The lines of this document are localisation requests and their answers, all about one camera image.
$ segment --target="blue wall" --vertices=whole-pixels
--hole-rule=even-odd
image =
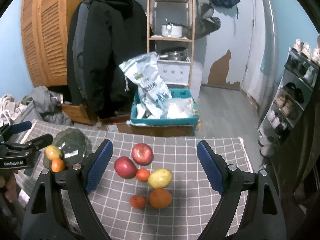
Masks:
[[[22,0],[13,0],[0,18],[0,97],[22,99],[33,89],[23,54],[20,10]]]
[[[271,2],[275,12],[279,48],[275,82],[278,86],[284,72],[288,49],[293,46],[296,39],[300,39],[307,42],[313,52],[318,32],[297,0],[271,0]]]

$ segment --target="human hand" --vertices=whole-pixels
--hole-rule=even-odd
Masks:
[[[16,178],[13,173],[7,183],[5,182],[4,177],[0,175],[0,188],[2,187],[6,187],[4,195],[10,203],[15,202],[18,199]]]

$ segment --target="gray floor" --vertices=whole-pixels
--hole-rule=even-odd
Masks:
[[[200,137],[241,137],[254,172],[263,157],[259,153],[259,118],[256,109],[240,91],[201,87],[198,109],[202,119]]]

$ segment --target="wooden wardrobe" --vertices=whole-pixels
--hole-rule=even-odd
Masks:
[[[82,0],[22,0],[21,36],[33,85],[67,85],[67,41],[73,12]],[[83,106],[64,105],[75,122],[94,124]]]

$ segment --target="teal plastic basket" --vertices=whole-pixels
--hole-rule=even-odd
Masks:
[[[173,98],[191,98],[191,92],[188,89],[183,88],[171,88],[169,89]],[[131,108],[130,119],[132,123],[145,123],[150,126],[169,126],[169,125],[192,125],[194,126],[192,132],[196,130],[196,126],[199,120],[199,115],[196,114],[193,117],[178,118],[178,119],[137,119],[137,104],[140,103],[138,92],[136,92],[133,104]]]

